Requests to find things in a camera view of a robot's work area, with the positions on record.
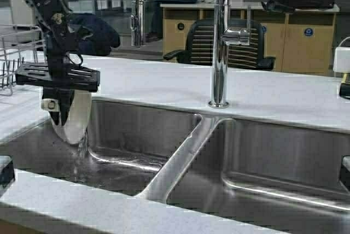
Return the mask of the robot base corner right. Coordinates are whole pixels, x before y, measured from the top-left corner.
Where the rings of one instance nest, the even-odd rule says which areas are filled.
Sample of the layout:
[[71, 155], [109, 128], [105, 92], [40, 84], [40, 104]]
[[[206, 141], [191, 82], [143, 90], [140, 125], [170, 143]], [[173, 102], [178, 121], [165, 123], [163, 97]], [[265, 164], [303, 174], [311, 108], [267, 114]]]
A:
[[349, 176], [350, 176], [350, 171], [349, 171], [349, 156], [345, 156], [342, 159], [342, 164], [341, 164], [341, 169], [340, 169], [340, 176], [339, 180], [343, 187], [349, 191], [350, 188], [350, 182], [349, 182]]

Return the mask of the robot base corner left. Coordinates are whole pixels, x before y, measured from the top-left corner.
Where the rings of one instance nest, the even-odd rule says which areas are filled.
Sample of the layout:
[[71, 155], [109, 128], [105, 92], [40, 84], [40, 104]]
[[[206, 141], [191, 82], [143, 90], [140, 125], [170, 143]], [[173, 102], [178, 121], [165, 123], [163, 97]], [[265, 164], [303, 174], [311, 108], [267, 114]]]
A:
[[15, 181], [14, 163], [11, 156], [1, 155], [1, 191]]

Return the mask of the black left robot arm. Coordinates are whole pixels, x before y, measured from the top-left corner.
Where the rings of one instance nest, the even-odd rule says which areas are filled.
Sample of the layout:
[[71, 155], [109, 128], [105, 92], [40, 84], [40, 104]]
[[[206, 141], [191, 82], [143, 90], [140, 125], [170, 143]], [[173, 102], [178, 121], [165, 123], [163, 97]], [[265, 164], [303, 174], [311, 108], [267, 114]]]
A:
[[19, 85], [41, 86], [44, 106], [55, 125], [65, 125], [76, 91], [97, 92], [100, 72], [71, 61], [79, 42], [92, 30], [70, 22], [70, 13], [61, 0], [25, 0], [39, 19], [46, 45], [45, 63], [24, 63], [15, 72]]

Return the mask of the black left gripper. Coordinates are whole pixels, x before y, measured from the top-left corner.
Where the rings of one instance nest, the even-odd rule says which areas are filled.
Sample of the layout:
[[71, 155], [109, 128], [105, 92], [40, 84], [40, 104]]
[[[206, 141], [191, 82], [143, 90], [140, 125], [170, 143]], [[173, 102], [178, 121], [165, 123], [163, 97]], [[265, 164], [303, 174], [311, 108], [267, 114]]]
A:
[[55, 125], [65, 125], [74, 100], [74, 90], [97, 92], [100, 86], [100, 72], [84, 67], [70, 60], [66, 52], [47, 52], [46, 61], [23, 63], [15, 72], [18, 85], [32, 85], [55, 89], [43, 92], [43, 109], [49, 112]]

